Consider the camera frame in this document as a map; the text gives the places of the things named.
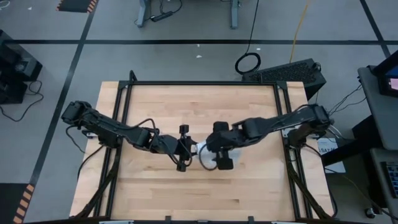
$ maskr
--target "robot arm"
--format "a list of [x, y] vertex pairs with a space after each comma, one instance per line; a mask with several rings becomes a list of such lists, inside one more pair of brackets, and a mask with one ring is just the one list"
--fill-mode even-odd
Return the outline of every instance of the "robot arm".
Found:
[[213, 133], [206, 139], [206, 147], [216, 153], [215, 161], [221, 170], [233, 169], [228, 151], [237, 147], [246, 147], [258, 143], [269, 133], [285, 128], [301, 126], [288, 133], [290, 146], [299, 147], [310, 134], [325, 134], [332, 120], [326, 110], [318, 105], [303, 105], [299, 109], [273, 118], [248, 118], [232, 124], [229, 130], [227, 122], [215, 122]]
[[[82, 101], [71, 102], [61, 118], [67, 124], [78, 128], [84, 127], [97, 134], [100, 143], [107, 147], [118, 147], [124, 138], [137, 149], [156, 154], [168, 154], [176, 163], [178, 171], [185, 172], [190, 163], [185, 165], [184, 161], [192, 159], [194, 155], [188, 151], [194, 141], [185, 135], [188, 132], [186, 125], [180, 127], [181, 139], [176, 139], [169, 135], [159, 135], [159, 130], [156, 128], [142, 128], [139, 124], [135, 126], [122, 124], [99, 113], [91, 108], [90, 104]], [[215, 160], [219, 169], [233, 169], [233, 162], [228, 156], [228, 151], [237, 147], [251, 146], [260, 142], [269, 133], [300, 124], [298, 129], [288, 134], [288, 142], [293, 147], [305, 143], [306, 137], [310, 134], [324, 135], [331, 120], [322, 106], [303, 105], [282, 116], [267, 119], [248, 118], [232, 124], [231, 129], [227, 122], [217, 121], [213, 125], [213, 132], [206, 139], [206, 147], [216, 154]], [[180, 156], [180, 159], [177, 161], [174, 155]]]

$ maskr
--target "floor mat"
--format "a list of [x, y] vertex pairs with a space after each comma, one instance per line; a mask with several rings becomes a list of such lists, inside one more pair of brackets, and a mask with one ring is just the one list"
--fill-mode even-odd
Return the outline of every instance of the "floor mat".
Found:
[[2, 223], [22, 223], [33, 194], [30, 184], [0, 184]]

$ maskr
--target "yellow cable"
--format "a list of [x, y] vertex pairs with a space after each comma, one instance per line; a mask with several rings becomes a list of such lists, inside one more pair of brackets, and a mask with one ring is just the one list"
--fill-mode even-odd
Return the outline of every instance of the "yellow cable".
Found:
[[309, 5], [310, 3], [311, 3], [311, 0], [307, 0], [307, 3], [306, 3], [306, 5], [305, 5], [304, 11], [303, 11], [303, 14], [301, 15], [300, 22], [299, 22], [299, 24], [298, 24], [298, 26], [297, 26], [296, 33], [294, 34], [292, 53], [290, 54], [289, 63], [292, 63], [293, 54], [294, 54], [294, 47], [295, 47], [295, 45], [296, 45], [297, 34], [298, 34], [299, 30], [300, 30], [301, 24], [303, 23], [303, 20], [304, 20], [304, 17], [305, 17], [305, 13], [307, 13], [307, 8], [308, 8], [308, 5]]

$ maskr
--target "orange striped tape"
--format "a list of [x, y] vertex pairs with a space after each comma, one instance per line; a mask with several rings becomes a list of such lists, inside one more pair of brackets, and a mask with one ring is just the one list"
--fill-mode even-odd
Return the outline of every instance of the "orange striped tape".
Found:
[[26, 189], [25, 189], [24, 193], [22, 194], [21, 201], [19, 202], [17, 212], [13, 219], [14, 223], [22, 223], [24, 221], [25, 214], [26, 214], [27, 208], [29, 207], [29, 203], [32, 198], [34, 190], [35, 190], [35, 187], [32, 184], [28, 184], [28, 186], [26, 186]]

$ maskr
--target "metal bracket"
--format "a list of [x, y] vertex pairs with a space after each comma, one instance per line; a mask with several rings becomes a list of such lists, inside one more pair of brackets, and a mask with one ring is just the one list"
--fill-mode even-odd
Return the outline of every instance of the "metal bracket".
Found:
[[255, 224], [254, 217], [248, 217], [248, 224]]
[[165, 224], [172, 224], [172, 217], [170, 215], [166, 215], [164, 217], [164, 223]]

